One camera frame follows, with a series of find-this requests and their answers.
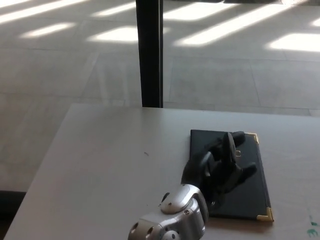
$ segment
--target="black leather portfolio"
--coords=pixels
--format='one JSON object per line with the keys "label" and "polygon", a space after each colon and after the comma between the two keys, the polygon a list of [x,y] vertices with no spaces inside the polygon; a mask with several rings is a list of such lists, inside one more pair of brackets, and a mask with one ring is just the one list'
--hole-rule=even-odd
{"label": "black leather portfolio", "polygon": [[[191,130],[190,157],[224,134],[223,131]],[[237,157],[237,164],[244,167],[248,163],[255,162],[257,172],[243,184],[227,193],[224,196],[223,204],[217,209],[211,209],[209,216],[273,222],[258,136],[255,133],[246,133],[245,142],[236,150],[240,153],[240,156]]]}

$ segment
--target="white table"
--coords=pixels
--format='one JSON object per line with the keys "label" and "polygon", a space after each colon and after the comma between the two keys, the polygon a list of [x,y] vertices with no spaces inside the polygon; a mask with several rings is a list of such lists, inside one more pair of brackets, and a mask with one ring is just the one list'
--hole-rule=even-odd
{"label": "white table", "polygon": [[275,218],[212,219],[204,240],[320,235],[320,118],[74,104],[5,240],[127,239],[180,183],[190,129],[258,134]]}

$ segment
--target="robotic arm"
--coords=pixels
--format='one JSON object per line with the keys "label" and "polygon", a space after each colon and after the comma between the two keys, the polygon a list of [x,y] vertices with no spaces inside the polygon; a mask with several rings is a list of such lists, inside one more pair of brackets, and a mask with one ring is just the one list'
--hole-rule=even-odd
{"label": "robotic arm", "polygon": [[254,163],[244,168],[236,163],[236,147],[244,141],[243,132],[227,132],[193,156],[179,188],[167,192],[155,212],[133,225],[128,240],[199,240],[210,209],[223,204],[226,193],[257,171]]}

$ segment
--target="tiled floor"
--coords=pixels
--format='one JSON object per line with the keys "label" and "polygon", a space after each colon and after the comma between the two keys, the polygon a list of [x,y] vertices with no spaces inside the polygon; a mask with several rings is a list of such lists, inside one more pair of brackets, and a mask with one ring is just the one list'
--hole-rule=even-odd
{"label": "tiled floor", "polygon": [[[0,1],[0,189],[28,189],[71,103],[141,105],[130,3]],[[320,116],[319,6],[164,12],[166,108]]]}

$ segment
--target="black window frame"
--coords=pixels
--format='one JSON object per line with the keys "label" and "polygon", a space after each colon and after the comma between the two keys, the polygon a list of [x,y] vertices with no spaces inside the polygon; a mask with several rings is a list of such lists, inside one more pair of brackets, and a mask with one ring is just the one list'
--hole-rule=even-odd
{"label": "black window frame", "polygon": [[163,108],[163,0],[135,0],[143,107]]}

